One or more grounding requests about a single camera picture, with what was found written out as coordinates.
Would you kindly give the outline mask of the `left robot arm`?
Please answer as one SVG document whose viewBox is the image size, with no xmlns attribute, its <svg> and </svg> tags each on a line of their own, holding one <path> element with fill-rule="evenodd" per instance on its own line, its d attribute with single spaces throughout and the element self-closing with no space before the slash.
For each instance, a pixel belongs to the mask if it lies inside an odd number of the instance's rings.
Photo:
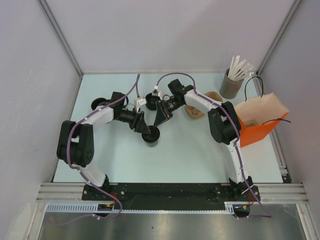
<svg viewBox="0 0 320 240">
<path fill-rule="evenodd" d="M 127 123 L 136 133 L 151 133 L 145 122 L 141 106 L 147 103 L 144 97 L 134 100 L 134 108 L 129 110 L 128 96 L 114 91 L 111 99 L 97 98 L 91 103 L 92 113 L 80 123 L 65 120 L 60 129 L 56 155 L 71 169 L 83 174 L 88 185 L 94 186 L 93 194 L 100 200 L 110 196 L 109 179 L 93 161 L 95 153 L 94 131 L 111 121 Z"/>
</svg>

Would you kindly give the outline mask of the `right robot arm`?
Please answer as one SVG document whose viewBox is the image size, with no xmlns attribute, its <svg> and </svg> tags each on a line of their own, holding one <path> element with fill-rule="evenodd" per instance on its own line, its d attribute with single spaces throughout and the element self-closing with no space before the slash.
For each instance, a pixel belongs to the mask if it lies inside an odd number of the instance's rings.
<svg viewBox="0 0 320 240">
<path fill-rule="evenodd" d="M 206 114 L 212 138 L 217 143 L 224 144 L 230 155 L 228 167 L 231 196 L 237 201 L 242 201 L 249 195 L 257 202 L 260 201 L 259 192 L 253 189 L 252 177 L 242 160 L 241 124 L 233 104 L 229 101 L 213 100 L 198 92 L 194 84 L 184 86 L 178 79 L 171 81 L 168 88 L 172 93 L 168 100 L 163 99 L 158 85 L 151 92 L 154 97 L 159 98 L 155 101 L 156 116 L 153 125 L 157 127 L 168 121 L 173 117 L 173 111 L 186 105 Z"/>
</svg>

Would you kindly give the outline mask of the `orange paper bag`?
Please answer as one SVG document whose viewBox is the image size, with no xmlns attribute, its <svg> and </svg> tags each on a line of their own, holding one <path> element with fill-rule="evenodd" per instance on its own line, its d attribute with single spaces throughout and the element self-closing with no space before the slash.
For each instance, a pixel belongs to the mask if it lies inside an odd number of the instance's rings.
<svg viewBox="0 0 320 240">
<path fill-rule="evenodd" d="M 289 113 L 288 108 L 273 92 L 265 94 L 262 78 L 255 78 L 260 81 L 261 94 L 252 98 L 245 94 L 245 100 L 234 107 L 241 126 L 242 148 L 263 140 L 279 123 L 290 122 L 285 119 Z M 246 127 L 244 122 L 250 120 L 256 121 L 257 126 Z"/>
</svg>

